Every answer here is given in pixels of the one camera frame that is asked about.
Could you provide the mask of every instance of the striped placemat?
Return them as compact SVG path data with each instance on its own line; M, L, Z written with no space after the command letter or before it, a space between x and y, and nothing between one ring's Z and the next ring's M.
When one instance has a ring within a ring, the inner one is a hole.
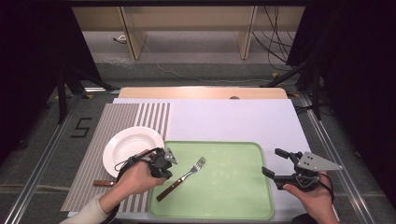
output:
M116 180L102 162L103 151L114 135L130 127L145 126L165 140L170 110L170 103L107 104L61 211L78 212L95 195L108 190L94 187L93 180ZM147 212L148 197L148 191L131 195L121 203L119 212Z

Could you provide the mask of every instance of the sleeve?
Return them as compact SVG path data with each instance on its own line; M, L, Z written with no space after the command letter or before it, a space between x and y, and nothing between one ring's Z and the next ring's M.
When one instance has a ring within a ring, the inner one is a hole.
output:
M61 222L61 224L98 224L108 217L99 204L103 194L98 194L87 203L79 213Z

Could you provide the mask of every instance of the fork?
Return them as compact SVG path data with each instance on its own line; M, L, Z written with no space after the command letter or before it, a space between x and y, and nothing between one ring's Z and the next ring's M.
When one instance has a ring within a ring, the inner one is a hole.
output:
M160 195L158 195L157 201L160 202L164 197L166 197L166 195L168 195L170 192L172 192L172 190L179 186L189 175L197 173L202 168L205 162L206 159L204 157L201 157L201 159L199 159L198 162L196 162L185 175L183 175L181 178L175 181L175 183L169 186L169 188L167 188Z

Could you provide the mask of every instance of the person's hand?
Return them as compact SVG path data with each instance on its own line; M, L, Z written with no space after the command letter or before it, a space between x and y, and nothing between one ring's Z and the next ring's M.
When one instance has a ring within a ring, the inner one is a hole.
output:
M321 175L320 182L330 187L327 177ZM303 204L306 212L319 224L338 223L334 211L332 210L332 196L329 191L321 185L317 189L310 192L303 192L297 187L286 184L283 186L290 194L296 196Z
M122 175L120 181L99 199L99 204L104 212L109 213L129 195L146 192L155 186L162 185L165 180L165 178L152 177L149 166L144 161L139 161L129 168Z

